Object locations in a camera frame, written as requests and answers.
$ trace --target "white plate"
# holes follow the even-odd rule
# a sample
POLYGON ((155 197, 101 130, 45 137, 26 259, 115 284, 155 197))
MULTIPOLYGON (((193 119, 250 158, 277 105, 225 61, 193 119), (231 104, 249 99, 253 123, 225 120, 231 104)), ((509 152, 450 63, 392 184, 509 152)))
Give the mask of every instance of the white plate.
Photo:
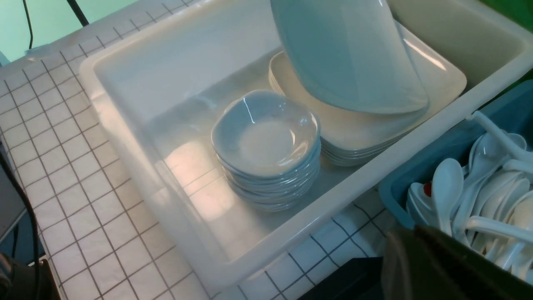
POLYGON ((320 119, 321 136, 337 148, 358 151, 411 131, 452 103, 466 86, 465 75, 397 23, 406 49, 429 95, 426 109, 403 115, 375 115, 340 109, 310 95, 301 85, 284 52, 270 61, 269 80, 289 99, 298 101, 320 119))
POLYGON ((319 124, 303 106, 267 90, 233 102, 211 140, 218 156, 253 176, 283 175, 298 166, 318 140, 319 124))

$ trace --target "white spoon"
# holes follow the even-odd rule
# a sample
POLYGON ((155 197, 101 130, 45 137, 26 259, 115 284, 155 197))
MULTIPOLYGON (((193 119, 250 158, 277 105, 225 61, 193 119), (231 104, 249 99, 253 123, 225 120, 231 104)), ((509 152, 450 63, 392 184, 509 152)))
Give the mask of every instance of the white spoon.
POLYGON ((463 192, 463 170, 454 159, 443 160, 435 173, 431 196, 437 213, 440 229, 451 236, 451 212, 463 192))

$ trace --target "stack of plates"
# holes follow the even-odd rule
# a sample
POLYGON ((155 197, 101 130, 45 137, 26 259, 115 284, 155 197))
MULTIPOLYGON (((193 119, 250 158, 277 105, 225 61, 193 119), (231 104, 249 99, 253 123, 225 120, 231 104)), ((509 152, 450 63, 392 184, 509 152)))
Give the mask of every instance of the stack of plates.
POLYGON ((270 91, 233 102, 211 139, 232 190, 265 211, 288 209, 320 171, 320 126, 303 106, 270 91))

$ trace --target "small white bowl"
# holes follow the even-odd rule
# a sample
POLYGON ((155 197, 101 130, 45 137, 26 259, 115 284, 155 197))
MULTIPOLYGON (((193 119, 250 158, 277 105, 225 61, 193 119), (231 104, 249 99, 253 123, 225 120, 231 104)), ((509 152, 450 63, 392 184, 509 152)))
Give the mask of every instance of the small white bowl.
POLYGON ((285 96, 250 92, 233 102, 215 124, 211 141, 234 169, 257 177, 281 176, 314 150, 318 119, 285 96))

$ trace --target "blue plastic bin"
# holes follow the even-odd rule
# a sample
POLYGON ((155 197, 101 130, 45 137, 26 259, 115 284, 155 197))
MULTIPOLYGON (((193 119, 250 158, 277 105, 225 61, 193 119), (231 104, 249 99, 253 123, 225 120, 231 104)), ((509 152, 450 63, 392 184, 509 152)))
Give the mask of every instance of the blue plastic bin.
MULTIPOLYGON (((528 145, 532 145, 533 80, 521 83, 481 111, 500 128, 521 134, 528 145)), ((466 165, 470 148, 483 133, 485 130, 476 122, 464 120, 380 182, 381 201, 402 226, 411 229, 415 226, 415 221, 405 211, 407 190, 411 183, 431 181, 435 169, 446 158, 456 159, 461 165, 466 165)))

